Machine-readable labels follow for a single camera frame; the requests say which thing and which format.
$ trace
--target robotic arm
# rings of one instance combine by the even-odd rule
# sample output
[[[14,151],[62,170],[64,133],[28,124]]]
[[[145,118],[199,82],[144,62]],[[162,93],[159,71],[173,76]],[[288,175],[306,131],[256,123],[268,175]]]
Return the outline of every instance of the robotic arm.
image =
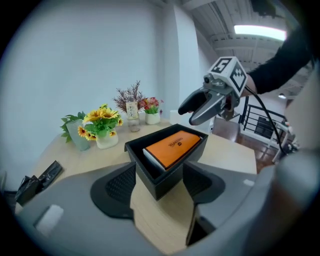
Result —
[[[184,100],[178,113],[193,112],[189,119],[192,126],[198,126],[216,115],[227,121],[237,116],[234,108],[239,105],[248,80],[239,60],[236,57],[220,57],[203,80],[203,86]]]

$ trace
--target black railing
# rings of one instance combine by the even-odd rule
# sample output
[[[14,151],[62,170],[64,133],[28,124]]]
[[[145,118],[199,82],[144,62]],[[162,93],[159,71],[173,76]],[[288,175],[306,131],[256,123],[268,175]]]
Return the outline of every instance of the black railing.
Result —
[[[274,111],[268,110],[272,121],[274,124],[281,123],[283,120],[286,121],[286,118],[284,115],[276,113]],[[239,118],[239,123],[243,124],[243,130],[249,130],[254,132],[257,135],[263,136],[267,139],[270,139],[272,137],[272,134],[274,132],[274,129],[272,127],[272,124],[270,123],[266,113],[264,112],[262,107],[255,106],[248,104],[248,101],[246,100],[243,113]],[[280,132],[280,140],[283,141],[285,137],[285,132],[281,130]]]

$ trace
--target fluorescent light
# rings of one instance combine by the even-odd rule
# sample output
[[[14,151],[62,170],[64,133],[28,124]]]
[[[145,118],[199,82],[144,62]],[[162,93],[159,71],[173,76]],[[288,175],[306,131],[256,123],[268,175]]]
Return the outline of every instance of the fluorescent light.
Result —
[[[281,99],[286,99],[286,98],[287,98],[283,93],[280,93],[280,94],[278,95],[278,97],[281,98]]]
[[[234,31],[236,34],[257,35],[281,41],[284,41],[287,38],[286,31],[267,26],[235,25]]]

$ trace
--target orange box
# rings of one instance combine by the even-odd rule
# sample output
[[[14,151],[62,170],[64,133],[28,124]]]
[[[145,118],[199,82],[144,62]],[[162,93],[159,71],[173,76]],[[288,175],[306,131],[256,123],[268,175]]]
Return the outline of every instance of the orange box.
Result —
[[[188,153],[201,138],[195,134],[178,131],[143,149],[143,154],[163,171],[168,170]]]

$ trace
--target black box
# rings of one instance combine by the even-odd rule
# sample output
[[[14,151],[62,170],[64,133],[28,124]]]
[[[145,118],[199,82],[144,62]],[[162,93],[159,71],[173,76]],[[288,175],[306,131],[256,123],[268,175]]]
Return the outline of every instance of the black box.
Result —
[[[198,135],[202,140],[186,155],[184,155],[169,170],[160,172],[145,157],[143,149],[179,131],[185,131]],[[128,141],[124,145],[124,151],[128,151],[132,162],[136,162],[136,173],[147,187],[154,199],[159,200],[170,191],[183,176],[183,162],[185,160],[198,161],[202,156],[207,143],[208,135],[197,130],[190,129],[180,124],[175,124],[146,136]]]

